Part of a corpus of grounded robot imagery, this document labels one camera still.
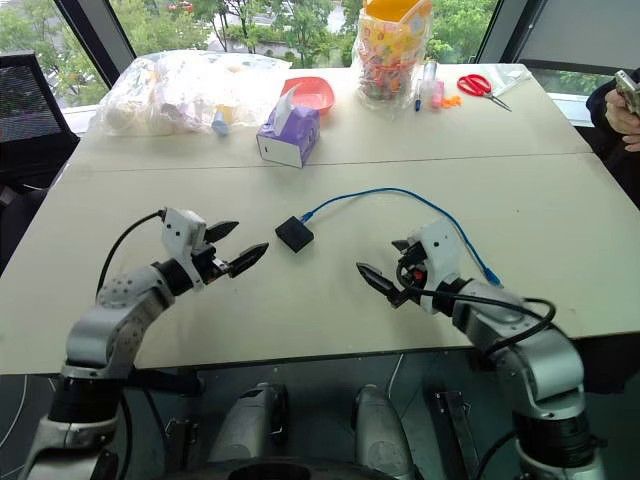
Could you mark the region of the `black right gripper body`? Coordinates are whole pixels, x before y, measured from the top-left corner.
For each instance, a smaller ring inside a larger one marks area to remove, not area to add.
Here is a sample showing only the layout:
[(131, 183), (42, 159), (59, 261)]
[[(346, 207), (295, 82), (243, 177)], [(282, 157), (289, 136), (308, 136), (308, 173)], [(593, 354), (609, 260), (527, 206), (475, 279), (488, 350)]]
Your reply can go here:
[(396, 278), (409, 294), (409, 299), (419, 304), (422, 298), (419, 291), (425, 289), (428, 277), (425, 266), (427, 255), (420, 242), (409, 244), (407, 250), (399, 251), (401, 256), (396, 268)]

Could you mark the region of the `person's bare hand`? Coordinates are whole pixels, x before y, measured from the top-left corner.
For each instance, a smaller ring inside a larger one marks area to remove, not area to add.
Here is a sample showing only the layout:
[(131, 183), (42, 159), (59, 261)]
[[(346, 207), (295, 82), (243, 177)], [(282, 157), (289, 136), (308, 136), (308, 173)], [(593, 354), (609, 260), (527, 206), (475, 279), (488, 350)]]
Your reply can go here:
[(610, 127), (622, 136), (625, 150), (638, 152), (640, 143), (639, 117), (627, 110), (625, 99), (615, 89), (605, 95), (605, 102), (605, 118)]

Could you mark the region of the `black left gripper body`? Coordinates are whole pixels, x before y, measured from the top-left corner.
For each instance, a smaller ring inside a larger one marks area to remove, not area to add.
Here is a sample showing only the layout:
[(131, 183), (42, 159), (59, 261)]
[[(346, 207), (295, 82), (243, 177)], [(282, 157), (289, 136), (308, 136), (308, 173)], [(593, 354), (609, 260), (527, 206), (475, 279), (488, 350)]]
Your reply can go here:
[(212, 243), (205, 243), (194, 250), (191, 261), (196, 271), (193, 281), (195, 287), (204, 287), (230, 273), (229, 263), (216, 256), (216, 248)]

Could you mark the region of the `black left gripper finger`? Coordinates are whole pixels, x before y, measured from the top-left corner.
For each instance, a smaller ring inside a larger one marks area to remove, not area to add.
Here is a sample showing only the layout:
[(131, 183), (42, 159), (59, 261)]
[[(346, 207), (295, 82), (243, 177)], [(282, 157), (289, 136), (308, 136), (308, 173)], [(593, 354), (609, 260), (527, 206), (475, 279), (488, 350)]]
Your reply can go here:
[(269, 248), (268, 242), (253, 245), (228, 263), (227, 275), (235, 278), (255, 265)]
[(237, 226), (238, 221), (221, 221), (206, 228), (204, 240), (207, 243), (215, 244), (229, 235)]

